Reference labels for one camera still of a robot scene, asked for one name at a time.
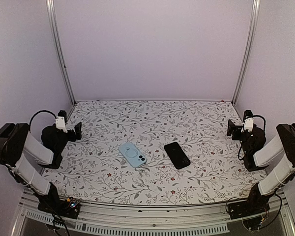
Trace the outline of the black phone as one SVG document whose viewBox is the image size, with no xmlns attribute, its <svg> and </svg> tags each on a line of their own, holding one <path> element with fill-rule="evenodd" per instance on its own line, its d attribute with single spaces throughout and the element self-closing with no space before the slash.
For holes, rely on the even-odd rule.
<svg viewBox="0 0 295 236">
<path fill-rule="evenodd" d="M 178 170 L 188 167 L 191 162 L 178 142 L 173 142 L 164 145 L 164 150 L 167 153 L 174 167 Z"/>
</svg>

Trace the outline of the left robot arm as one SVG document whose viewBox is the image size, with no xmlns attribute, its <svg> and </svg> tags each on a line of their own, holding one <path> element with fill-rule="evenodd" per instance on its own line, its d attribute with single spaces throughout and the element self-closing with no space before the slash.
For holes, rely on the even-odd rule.
<svg viewBox="0 0 295 236">
<path fill-rule="evenodd" d="M 38 167 L 58 169 L 62 162 L 62 152 L 68 142 L 82 137 L 81 124 L 75 130 L 63 131 L 56 125 L 43 129 L 41 141 L 30 133 L 27 123 L 6 123 L 0 129 L 0 164 L 26 187 L 31 188 L 41 203 L 52 213 L 60 213 L 63 200 L 57 188 L 46 180 Z"/>
</svg>

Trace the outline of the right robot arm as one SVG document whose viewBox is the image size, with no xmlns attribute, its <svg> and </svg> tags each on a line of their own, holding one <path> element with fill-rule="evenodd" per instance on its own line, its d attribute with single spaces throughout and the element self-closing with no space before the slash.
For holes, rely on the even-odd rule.
<svg viewBox="0 0 295 236">
<path fill-rule="evenodd" d="M 291 181 L 295 176 L 295 123 L 279 124 L 277 135 L 266 141 L 265 130 L 256 126 L 252 117 L 244 120 L 243 125 L 228 121 L 227 136 L 240 142 L 241 160 L 250 171 L 263 170 L 282 154 L 281 160 L 272 171 L 250 190 L 244 210 L 255 214 L 266 205 L 276 190 Z"/>
</svg>

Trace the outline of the light blue phone case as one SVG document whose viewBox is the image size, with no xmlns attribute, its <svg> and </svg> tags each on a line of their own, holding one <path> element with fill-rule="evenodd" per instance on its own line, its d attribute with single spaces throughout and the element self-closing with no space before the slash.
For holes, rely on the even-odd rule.
<svg viewBox="0 0 295 236">
<path fill-rule="evenodd" d="M 125 143 L 118 150 L 133 168 L 141 167 L 147 162 L 147 158 L 132 143 Z"/>
</svg>

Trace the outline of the floral patterned table mat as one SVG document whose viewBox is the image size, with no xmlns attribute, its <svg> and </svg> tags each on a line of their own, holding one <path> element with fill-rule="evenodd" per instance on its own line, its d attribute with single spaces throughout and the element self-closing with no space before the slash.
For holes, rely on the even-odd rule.
<svg viewBox="0 0 295 236">
<path fill-rule="evenodd" d="M 200 101 L 80 102 L 68 128 L 82 123 L 82 139 L 68 143 L 61 166 L 44 170 L 62 196 L 125 205 L 191 205 L 245 198 L 265 171 L 238 160 L 239 143 L 226 135 L 240 123 L 233 105 Z M 178 142 L 191 164 L 176 169 L 164 145 Z M 132 143 L 146 158 L 133 168 L 118 147 Z"/>
</svg>

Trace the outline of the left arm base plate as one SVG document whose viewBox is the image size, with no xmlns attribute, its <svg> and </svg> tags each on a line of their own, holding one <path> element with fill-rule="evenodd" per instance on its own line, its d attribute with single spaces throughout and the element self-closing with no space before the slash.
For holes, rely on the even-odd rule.
<svg viewBox="0 0 295 236">
<path fill-rule="evenodd" d="M 66 200 L 49 201 L 40 200 L 38 210 L 50 214 L 77 219 L 80 213 L 80 200 L 69 197 Z"/>
</svg>

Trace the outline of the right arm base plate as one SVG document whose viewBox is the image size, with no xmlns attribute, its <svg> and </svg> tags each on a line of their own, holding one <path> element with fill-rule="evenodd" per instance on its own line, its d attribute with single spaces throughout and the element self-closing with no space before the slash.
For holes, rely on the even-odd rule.
<svg viewBox="0 0 295 236">
<path fill-rule="evenodd" d="M 239 219 L 269 211 L 270 207 L 268 201 L 269 198 L 252 201 L 227 202 L 225 209 L 231 219 Z"/>
</svg>

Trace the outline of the front aluminium rail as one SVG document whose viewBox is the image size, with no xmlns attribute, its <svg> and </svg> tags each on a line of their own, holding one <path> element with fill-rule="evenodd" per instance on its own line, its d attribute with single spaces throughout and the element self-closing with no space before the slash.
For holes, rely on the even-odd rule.
<svg viewBox="0 0 295 236">
<path fill-rule="evenodd" d="M 234 210 L 242 201 L 181 206 L 127 206 L 80 203 L 77 219 L 54 221 L 38 209 L 29 191 L 21 197 L 13 236 L 295 236 L 295 222 L 285 195 L 278 192 L 269 209 L 243 216 Z"/>
</svg>

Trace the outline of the right aluminium frame post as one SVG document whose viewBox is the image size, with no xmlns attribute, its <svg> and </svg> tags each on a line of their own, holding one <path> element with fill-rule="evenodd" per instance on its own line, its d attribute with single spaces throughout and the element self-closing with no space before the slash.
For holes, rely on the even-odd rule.
<svg viewBox="0 0 295 236">
<path fill-rule="evenodd" d="M 243 59 L 242 59 L 240 70 L 239 70 L 239 75 L 236 82 L 235 91 L 232 97 L 232 104 L 234 106 L 236 106 L 238 102 L 240 91 L 245 78 L 245 73 L 248 68 L 249 58 L 250 58 L 254 36 L 256 33 L 256 28 L 258 23 L 259 9 L 260 9 L 260 0 L 253 0 L 246 46 L 245 46 L 244 55 L 243 55 Z"/>
</svg>

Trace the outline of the aluminium frame post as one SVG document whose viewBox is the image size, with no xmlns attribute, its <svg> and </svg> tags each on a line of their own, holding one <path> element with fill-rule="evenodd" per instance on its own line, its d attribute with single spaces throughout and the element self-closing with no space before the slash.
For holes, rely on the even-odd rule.
<svg viewBox="0 0 295 236">
<path fill-rule="evenodd" d="M 232 97 L 232 104 L 234 106 L 236 106 L 238 102 L 240 91 L 245 78 L 245 73 L 248 68 L 249 58 L 250 58 L 254 36 L 256 33 L 256 28 L 258 23 L 259 9 L 260 9 L 260 0 L 253 0 L 246 46 L 245 46 L 244 55 L 243 55 L 243 59 L 242 59 L 240 70 L 239 70 L 239 75 L 236 82 L 235 91 Z"/>
<path fill-rule="evenodd" d="M 46 0 L 46 6 L 47 6 L 47 14 L 49 18 L 51 33 L 54 41 L 54 46 L 56 50 L 57 59 L 60 66 L 60 71 L 62 74 L 62 79 L 64 82 L 65 89 L 67 91 L 70 103 L 72 105 L 76 104 L 76 99 L 73 93 L 72 85 L 69 80 L 68 72 L 67 72 L 67 66 L 65 63 L 62 47 L 61 47 L 61 41 L 59 36 L 59 30 L 57 26 L 57 19 L 56 19 L 56 12 L 55 12 L 55 6 L 53 0 Z"/>
</svg>

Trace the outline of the left aluminium frame post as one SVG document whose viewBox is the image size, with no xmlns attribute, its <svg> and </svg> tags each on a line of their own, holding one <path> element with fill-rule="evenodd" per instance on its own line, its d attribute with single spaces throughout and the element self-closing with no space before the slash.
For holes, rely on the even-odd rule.
<svg viewBox="0 0 295 236">
<path fill-rule="evenodd" d="M 68 72 L 67 72 L 67 66 L 65 63 L 62 47 L 61 47 L 61 41 L 59 36 L 59 30 L 57 26 L 57 19 L 56 19 L 56 12 L 55 12 L 55 6 L 53 0 L 46 0 L 46 6 L 47 6 L 47 14 L 49 18 L 51 33 L 54 41 L 54 46 L 56 50 L 57 59 L 60 66 L 60 71 L 62 74 L 62 79 L 64 82 L 65 89 L 67 91 L 70 103 L 72 105 L 76 104 L 76 99 L 73 93 L 72 85 L 69 80 Z"/>
</svg>

